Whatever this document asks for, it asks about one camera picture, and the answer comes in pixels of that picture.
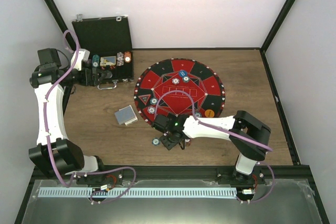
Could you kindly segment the blue white chip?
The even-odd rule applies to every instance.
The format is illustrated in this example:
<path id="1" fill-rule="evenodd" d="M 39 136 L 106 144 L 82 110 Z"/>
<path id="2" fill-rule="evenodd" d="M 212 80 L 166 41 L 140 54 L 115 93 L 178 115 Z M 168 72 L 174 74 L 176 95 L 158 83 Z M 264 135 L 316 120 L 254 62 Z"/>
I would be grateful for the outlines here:
<path id="1" fill-rule="evenodd" d="M 149 114 L 154 114 L 156 112 L 156 108 L 154 106 L 149 106 L 148 107 L 148 113 Z"/>
<path id="2" fill-rule="evenodd" d="M 172 83 L 173 84 L 179 84 L 180 80 L 178 78 L 173 78 Z"/>

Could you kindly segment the green poker chip stack table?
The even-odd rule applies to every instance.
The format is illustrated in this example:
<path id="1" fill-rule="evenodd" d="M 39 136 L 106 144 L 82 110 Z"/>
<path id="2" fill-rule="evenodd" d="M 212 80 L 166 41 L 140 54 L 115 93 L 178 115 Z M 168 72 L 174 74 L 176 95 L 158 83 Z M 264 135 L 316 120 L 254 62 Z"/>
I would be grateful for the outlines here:
<path id="1" fill-rule="evenodd" d="M 160 144 L 160 140 L 159 140 L 158 138 L 154 138 L 154 139 L 152 140 L 152 144 L 155 145 L 155 146 L 157 146 L 157 145 Z"/>

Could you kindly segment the triangular all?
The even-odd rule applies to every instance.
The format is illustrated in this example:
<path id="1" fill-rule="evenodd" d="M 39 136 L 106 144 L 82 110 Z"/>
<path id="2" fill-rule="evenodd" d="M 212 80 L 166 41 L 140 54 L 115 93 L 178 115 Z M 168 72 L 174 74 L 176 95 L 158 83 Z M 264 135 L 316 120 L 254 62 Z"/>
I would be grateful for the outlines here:
<path id="1" fill-rule="evenodd" d="M 140 95 L 139 99 L 145 106 L 147 106 L 147 104 L 151 100 L 151 95 L 150 94 Z"/>

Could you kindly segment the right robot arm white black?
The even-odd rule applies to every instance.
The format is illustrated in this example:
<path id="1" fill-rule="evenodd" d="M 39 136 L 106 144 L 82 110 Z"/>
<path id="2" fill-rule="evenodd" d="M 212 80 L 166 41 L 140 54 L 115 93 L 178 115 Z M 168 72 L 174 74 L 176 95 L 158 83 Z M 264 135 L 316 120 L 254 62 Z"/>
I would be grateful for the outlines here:
<path id="1" fill-rule="evenodd" d="M 239 150 L 233 177 L 244 184 L 252 177 L 258 162 L 264 161 L 269 147 L 271 129 L 246 111 L 237 111 L 224 118 L 201 118 L 192 115 L 157 115 L 152 127 L 163 135 L 160 142 L 167 150 L 176 145 L 185 147 L 186 139 L 216 138 L 227 140 Z"/>

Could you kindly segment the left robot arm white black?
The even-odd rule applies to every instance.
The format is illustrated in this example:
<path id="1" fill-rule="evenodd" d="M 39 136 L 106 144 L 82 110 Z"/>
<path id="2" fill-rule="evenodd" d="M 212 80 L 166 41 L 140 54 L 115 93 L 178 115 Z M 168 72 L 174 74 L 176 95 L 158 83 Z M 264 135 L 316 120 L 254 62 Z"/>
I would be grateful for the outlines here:
<path id="1" fill-rule="evenodd" d="M 60 50 L 46 48 L 38 51 L 39 66 L 29 79 L 38 102 L 39 132 L 36 147 L 29 149 L 29 159 L 46 176 L 62 177 L 71 173 L 89 174 L 95 184 L 102 184 L 107 170 L 99 156 L 87 156 L 68 139 L 64 125 L 65 90 L 85 83 L 92 71 L 84 67 L 90 52 L 79 49 L 62 67 Z"/>

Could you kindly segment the brown poker chip stack table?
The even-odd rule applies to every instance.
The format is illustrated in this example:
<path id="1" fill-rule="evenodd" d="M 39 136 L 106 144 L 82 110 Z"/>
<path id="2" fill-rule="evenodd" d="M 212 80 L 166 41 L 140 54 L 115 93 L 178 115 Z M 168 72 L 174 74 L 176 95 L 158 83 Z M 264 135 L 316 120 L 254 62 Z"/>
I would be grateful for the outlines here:
<path id="1" fill-rule="evenodd" d="M 185 140 L 185 145 L 186 146 L 190 146 L 190 144 L 191 144 L 191 139 L 186 139 Z"/>

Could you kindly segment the blue small blind button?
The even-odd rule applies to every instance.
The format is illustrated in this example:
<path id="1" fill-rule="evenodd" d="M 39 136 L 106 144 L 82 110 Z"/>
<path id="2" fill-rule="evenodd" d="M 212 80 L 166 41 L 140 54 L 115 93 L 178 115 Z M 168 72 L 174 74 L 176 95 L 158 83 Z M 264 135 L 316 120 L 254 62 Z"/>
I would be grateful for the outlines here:
<path id="1" fill-rule="evenodd" d="M 181 78 L 184 78 L 185 76 L 187 76 L 187 72 L 186 72 L 185 70 L 180 70 L 180 71 L 178 72 L 178 74 L 179 74 L 179 76 L 180 76 Z"/>

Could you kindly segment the orange round button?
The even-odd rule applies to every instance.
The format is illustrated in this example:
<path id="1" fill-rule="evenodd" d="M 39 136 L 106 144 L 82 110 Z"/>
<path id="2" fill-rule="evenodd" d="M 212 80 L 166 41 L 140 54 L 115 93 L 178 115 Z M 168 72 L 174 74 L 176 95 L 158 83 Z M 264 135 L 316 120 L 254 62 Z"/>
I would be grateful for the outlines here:
<path id="1" fill-rule="evenodd" d="M 213 118 L 215 116 L 215 112 L 211 109 L 207 109 L 204 114 L 207 118 Z"/>

